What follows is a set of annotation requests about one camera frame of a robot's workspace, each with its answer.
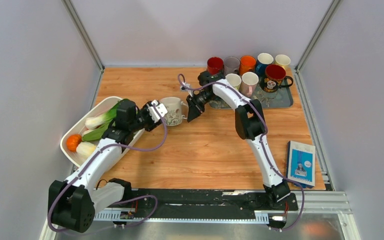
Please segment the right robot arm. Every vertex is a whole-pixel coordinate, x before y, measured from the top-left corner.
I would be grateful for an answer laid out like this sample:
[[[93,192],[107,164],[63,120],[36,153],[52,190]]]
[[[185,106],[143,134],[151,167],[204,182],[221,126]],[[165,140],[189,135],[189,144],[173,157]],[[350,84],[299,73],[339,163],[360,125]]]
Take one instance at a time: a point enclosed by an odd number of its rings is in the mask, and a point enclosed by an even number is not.
[[[181,73],[177,80],[181,89],[189,92],[186,97],[188,122],[200,117],[205,112],[205,105],[215,97],[230,106],[234,111],[236,133],[248,143],[259,165],[266,192],[266,205],[271,209],[280,208],[291,190],[271,153],[267,140],[268,127],[260,101],[242,95],[222,73],[212,75],[208,71],[201,72],[198,76],[198,88],[190,87]]]

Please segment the red mug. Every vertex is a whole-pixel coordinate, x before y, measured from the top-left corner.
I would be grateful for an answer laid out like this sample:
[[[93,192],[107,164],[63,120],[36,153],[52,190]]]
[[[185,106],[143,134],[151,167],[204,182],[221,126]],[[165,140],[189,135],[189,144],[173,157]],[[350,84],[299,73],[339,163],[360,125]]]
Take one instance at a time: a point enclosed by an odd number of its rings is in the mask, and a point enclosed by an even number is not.
[[[218,73],[222,73],[224,69],[224,60],[220,57],[213,56],[210,57],[206,62],[206,70],[211,75],[216,75]]]

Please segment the pink faceted mug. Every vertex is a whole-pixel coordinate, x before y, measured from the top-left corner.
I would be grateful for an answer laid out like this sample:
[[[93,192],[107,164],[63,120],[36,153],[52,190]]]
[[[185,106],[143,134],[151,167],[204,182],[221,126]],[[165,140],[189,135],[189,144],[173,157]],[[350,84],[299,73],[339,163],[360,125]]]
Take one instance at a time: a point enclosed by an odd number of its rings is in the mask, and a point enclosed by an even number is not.
[[[246,97],[251,97],[259,82],[259,76],[249,71],[242,75],[241,80],[239,92]]]

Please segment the light green faceted mug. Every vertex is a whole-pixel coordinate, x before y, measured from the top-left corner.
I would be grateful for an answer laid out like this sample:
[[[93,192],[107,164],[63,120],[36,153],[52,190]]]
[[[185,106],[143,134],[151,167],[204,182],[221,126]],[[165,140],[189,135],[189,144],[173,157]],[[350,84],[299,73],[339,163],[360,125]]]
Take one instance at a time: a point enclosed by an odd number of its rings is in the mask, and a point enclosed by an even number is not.
[[[240,91],[240,87],[242,84],[241,77],[236,73],[229,73],[225,76],[225,79],[228,81],[228,83],[235,88],[238,92]]]

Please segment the cream white mug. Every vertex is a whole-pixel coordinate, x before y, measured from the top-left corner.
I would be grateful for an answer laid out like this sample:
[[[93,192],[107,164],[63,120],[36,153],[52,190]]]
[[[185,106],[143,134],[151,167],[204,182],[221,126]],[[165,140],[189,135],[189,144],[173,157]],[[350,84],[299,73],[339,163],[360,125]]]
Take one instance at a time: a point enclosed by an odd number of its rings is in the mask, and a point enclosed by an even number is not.
[[[167,126],[178,126],[183,120],[187,119],[187,116],[183,113],[183,109],[184,107],[187,107],[187,104],[185,104],[179,97],[165,97],[160,100],[160,103],[167,109],[167,113],[164,116]]]

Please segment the lilac grey mug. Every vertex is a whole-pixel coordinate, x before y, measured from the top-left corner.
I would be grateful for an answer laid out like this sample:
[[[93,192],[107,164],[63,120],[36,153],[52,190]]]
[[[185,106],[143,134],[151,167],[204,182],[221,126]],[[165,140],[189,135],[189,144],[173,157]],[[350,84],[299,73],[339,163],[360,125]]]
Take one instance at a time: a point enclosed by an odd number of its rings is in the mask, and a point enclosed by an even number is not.
[[[241,62],[237,57],[229,56],[223,61],[223,74],[238,74]]]

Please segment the yellow mug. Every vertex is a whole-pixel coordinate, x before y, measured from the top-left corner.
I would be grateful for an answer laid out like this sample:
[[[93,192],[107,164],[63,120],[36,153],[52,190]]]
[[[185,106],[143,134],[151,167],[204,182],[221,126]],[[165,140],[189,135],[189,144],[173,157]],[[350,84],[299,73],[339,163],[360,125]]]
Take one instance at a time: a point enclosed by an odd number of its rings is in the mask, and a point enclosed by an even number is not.
[[[283,69],[287,70],[291,64],[291,59],[285,54],[278,54],[274,58],[274,63],[278,66],[281,66]]]

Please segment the black mug with gold rim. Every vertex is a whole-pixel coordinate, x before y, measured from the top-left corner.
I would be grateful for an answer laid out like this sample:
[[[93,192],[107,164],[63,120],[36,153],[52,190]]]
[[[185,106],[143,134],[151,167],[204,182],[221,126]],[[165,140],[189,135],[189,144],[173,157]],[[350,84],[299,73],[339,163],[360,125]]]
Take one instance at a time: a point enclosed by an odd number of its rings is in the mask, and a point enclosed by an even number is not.
[[[281,88],[290,88],[294,79],[287,75],[286,70],[276,64],[270,64],[265,68],[260,87],[264,92],[274,93]]]

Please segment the orange mug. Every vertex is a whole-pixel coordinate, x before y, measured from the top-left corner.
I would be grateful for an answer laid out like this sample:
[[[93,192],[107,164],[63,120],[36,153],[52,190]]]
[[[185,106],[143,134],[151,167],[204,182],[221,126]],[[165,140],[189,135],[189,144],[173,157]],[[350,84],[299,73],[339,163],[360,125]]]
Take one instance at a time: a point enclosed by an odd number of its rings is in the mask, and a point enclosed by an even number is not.
[[[254,72],[257,60],[251,55],[244,55],[240,58],[239,75],[242,76],[248,72]]]

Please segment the navy blue mug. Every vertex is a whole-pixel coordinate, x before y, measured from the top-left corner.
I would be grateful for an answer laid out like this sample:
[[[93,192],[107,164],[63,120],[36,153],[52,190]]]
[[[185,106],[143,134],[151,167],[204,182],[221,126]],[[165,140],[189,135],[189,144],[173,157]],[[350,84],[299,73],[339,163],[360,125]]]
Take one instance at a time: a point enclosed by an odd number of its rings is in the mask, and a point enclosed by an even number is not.
[[[256,65],[254,69],[254,73],[259,77],[262,77],[265,74],[265,70],[267,66],[271,65],[274,62],[274,58],[269,53],[260,53],[257,56]]]

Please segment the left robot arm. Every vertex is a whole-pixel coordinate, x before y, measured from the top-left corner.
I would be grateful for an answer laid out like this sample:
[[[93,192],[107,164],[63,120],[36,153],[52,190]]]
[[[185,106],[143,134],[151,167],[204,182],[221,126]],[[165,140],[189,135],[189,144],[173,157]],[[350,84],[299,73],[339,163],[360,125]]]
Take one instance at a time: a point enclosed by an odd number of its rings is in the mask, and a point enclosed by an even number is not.
[[[116,116],[91,156],[65,180],[55,180],[50,185],[47,224],[52,231],[84,233],[95,214],[113,204],[127,207],[132,203],[129,182],[114,178],[104,187],[96,189],[95,186],[127,150],[135,149],[130,143],[136,132],[150,132],[159,125],[168,128],[164,120],[168,110],[158,100],[147,102],[141,109],[129,99],[122,99],[116,106]]]

